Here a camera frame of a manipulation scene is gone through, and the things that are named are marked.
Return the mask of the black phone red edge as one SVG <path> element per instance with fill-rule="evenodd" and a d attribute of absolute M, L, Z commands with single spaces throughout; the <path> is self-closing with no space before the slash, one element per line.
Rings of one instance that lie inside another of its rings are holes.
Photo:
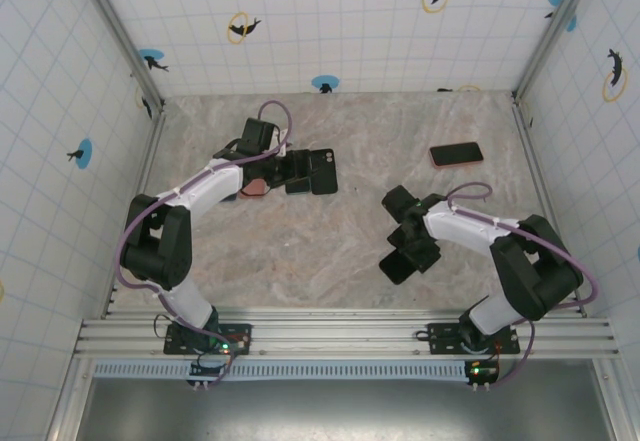
<path fill-rule="evenodd" d="M 238 192 L 238 196 L 245 199 L 259 199 L 270 191 L 271 188 L 264 179 L 254 179 Z"/>

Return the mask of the aluminium corner post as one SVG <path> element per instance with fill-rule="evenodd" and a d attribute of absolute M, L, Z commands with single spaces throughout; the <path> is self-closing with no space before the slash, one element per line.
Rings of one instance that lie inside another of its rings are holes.
<path fill-rule="evenodd" d="M 142 96 L 152 110 L 161 114 L 164 108 L 162 95 L 153 81 L 147 65 L 143 62 L 143 58 L 120 20 L 113 3 L 111 0 L 90 1 L 125 58 L 133 78 L 138 82 Z"/>
<path fill-rule="evenodd" d="M 561 0 L 555 7 L 551 22 L 528 60 L 524 74 L 512 91 L 514 103 L 519 106 L 532 88 L 537 76 L 544 67 L 551 52 L 566 31 L 571 19 L 577 12 L 581 0 Z"/>

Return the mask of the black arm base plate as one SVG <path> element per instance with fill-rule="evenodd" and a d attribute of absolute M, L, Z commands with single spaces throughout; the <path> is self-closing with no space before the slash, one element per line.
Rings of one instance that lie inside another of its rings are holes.
<path fill-rule="evenodd" d="M 252 326 L 243 323 L 222 323 L 218 334 L 226 339 L 222 342 L 215 337 L 194 332 L 178 323 L 171 323 L 164 336 L 165 355 L 235 354 L 247 355 L 250 351 Z"/>
<path fill-rule="evenodd" d="M 459 323 L 429 323 L 426 326 L 427 342 L 433 355 L 493 355 L 519 354 L 519 338 L 515 330 L 504 327 L 492 335 L 480 334 L 466 339 Z"/>

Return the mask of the small controller board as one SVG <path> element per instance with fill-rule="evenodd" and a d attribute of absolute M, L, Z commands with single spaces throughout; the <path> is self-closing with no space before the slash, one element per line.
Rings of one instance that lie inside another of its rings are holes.
<path fill-rule="evenodd" d="M 465 363 L 464 370 L 467 385 L 471 387 L 473 392 L 477 392 L 481 388 L 488 390 L 498 381 L 500 376 L 500 365 L 494 358 L 468 361 Z"/>

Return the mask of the grey metal panel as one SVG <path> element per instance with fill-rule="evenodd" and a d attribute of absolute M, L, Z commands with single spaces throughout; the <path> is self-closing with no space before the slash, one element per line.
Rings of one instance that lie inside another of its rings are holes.
<path fill-rule="evenodd" d="M 538 361 L 505 385 L 94 382 L 78 441 L 612 441 L 592 369 Z"/>

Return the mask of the aluminium mounting rail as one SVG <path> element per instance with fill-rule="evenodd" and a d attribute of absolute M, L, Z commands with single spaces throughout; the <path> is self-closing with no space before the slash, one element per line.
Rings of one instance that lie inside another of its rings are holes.
<path fill-rule="evenodd" d="M 250 358 L 273 360 L 401 360 L 426 358 L 416 331 L 432 322 L 454 322 L 451 311 L 390 309 L 222 308 L 223 323 L 252 325 Z M 81 324 L 75 353 L 81 358 L 158 359 L 166 320 L 144 307 L 114 309 Z M 575 311 L 552 314 L 533 328 L 516 328 L 534 360 L 616 359 L 610 322 Z"/>

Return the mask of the aluminium side rail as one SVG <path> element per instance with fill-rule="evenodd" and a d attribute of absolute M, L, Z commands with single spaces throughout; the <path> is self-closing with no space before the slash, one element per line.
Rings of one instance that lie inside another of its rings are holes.
<path fill-rule="evenodd" d="M 145 192 L 149 182 L 150 172 L 156 157 L 159 141 L 162 135 L 162 131 L 166 121 L 166 113 L 161 112 L 153 118 L 153 126 L 149 138 L 145 145 L 143 152 L 144 156 L 141 161 L 140 169 L 136 177 L 135 186 L 133 188 L 133 195 Z M 120 277 L 126 280 L 126 275 L 122 272 L 122 268 L 119 264 L 119 251 L 115 250 L 111 261 L 111 267 L 109 271 L 110 281 L 105 288 L 104 303 L 98 314 L 99 319 L 105 319 L 110 313 L 111 305 L 114 303 L 114 295 L 121 289 L 125 289 L 126 286 L 121 283 Z"/>
<path fill-rule="evenodd" d="M 521 105 L 516 99 L 514 92 L 509 93 L 509 99 L 511 102 L 511 110 L 513 114 L 516 130 L 517 130 L 521 145 L 524 149 L 528 170 L 533 181 L 534 189 L 536 192 L 539 206 L 542 211 L 542 215 L 547 218 L 547 220 L 550 222 L 551 226 L 554 228 L 556 233 L 559 236 L 561 236 L 561 230 L 560 230 L 560 227 L 558 226 L 557 218 L 554 213 L 551 197 L 549 195 L 549 192 L 546 186 L 546 182 L 545 182 L 543 172 L 538 160 L 538 156 L 534 149 L 534 144 L 531 140 L 531 136 L 527 129 L 527 124 L 525 122 L 524 115 L 521 110 Z"/>

